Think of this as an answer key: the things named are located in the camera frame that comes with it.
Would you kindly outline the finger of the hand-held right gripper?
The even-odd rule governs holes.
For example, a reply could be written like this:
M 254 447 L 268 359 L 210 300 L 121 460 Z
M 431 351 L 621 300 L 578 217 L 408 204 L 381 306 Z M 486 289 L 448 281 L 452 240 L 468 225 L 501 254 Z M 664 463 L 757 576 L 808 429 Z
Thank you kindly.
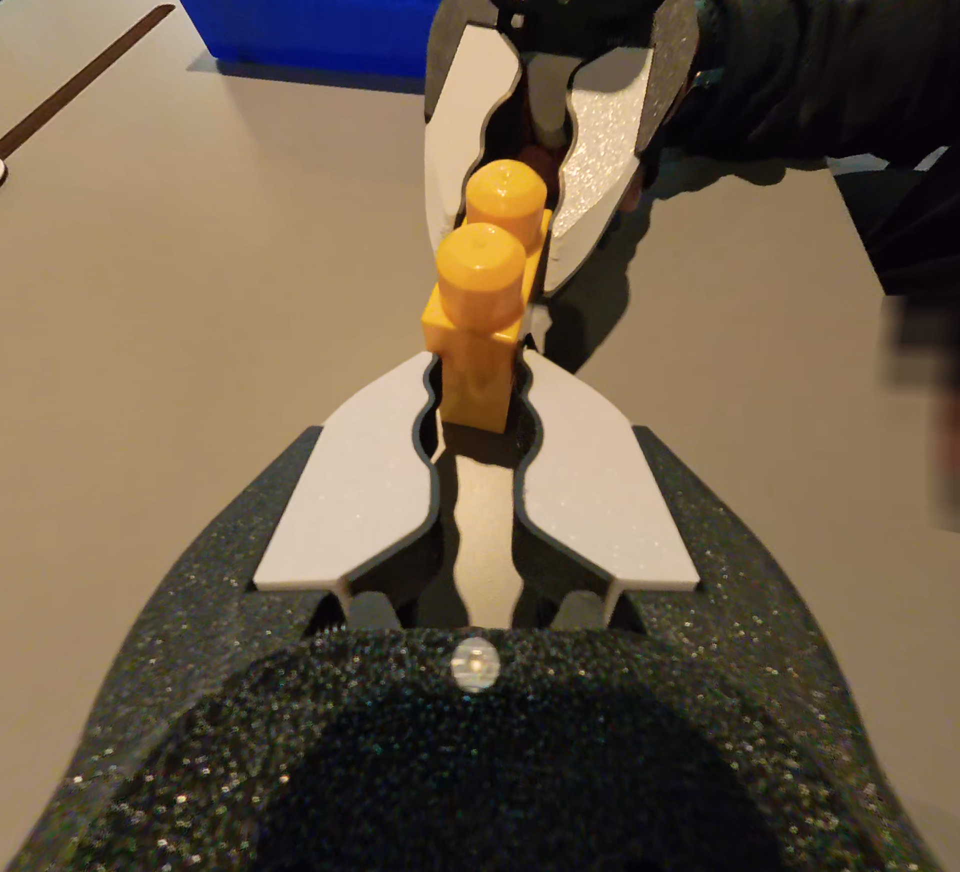
M 424 207 L 431 249 L 453 230 L 494 113 L 522 75 L 520 55 L 496 28 L 469 24 L 424 130 Z
M 584 265 L 640 164 L 636 151 L 653 49 L 618 47 L 577 68 L 567 94 L 572 141 L 559 169 L 543 294 Z

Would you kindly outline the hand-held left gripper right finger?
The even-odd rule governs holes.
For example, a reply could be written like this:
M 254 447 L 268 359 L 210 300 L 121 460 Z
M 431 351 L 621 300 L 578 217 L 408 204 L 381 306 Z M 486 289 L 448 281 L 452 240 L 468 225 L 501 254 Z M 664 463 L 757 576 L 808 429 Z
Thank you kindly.
M 692 593 L 701 577 L 626 416 L 535 350 L 518 389 L 530 446 L 513 477 L 513 564 L 560 604 L 576 592 L 607 614 L 632 592 Z

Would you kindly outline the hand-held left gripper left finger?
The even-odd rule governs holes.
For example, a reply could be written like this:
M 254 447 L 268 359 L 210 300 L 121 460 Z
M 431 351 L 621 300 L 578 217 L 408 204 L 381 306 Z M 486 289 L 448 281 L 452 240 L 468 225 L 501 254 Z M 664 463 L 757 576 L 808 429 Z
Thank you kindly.
M 443 563 L 434 389 L 422 351 L 331 414 L 253 575 L 261 593 L 366 593 L 406 608 Z

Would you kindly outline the yellow single-stud block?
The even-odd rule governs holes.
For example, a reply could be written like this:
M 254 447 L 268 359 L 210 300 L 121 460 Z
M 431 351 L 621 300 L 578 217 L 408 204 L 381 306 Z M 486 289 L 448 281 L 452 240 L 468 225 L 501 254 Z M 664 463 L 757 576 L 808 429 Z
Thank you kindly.
M 441 400 L 445 424 L 491 434 L 506 430 L 518 342 L 501 335 L 455 331 L 441 343 Z

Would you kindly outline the person's right forearm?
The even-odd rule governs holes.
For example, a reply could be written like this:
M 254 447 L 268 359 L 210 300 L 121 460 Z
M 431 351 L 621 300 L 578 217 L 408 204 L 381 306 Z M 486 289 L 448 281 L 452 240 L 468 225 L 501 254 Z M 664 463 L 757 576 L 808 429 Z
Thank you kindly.
M 688 91 L 654 148 L 916 162 L 958 141 L 959 0 L 695 0 Z

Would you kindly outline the person's right hand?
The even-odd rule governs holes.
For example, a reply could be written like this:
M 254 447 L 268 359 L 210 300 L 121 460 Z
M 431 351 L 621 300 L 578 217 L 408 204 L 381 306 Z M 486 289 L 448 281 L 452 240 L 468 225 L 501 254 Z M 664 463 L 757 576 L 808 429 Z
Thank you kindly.
M 517 153 L 518 161 L 533 170 L 546 186 L 545 206 L 555 210 L 561 196 L 560 170 L 562 150 L 549 149 L 537 143 L 525 144 Z

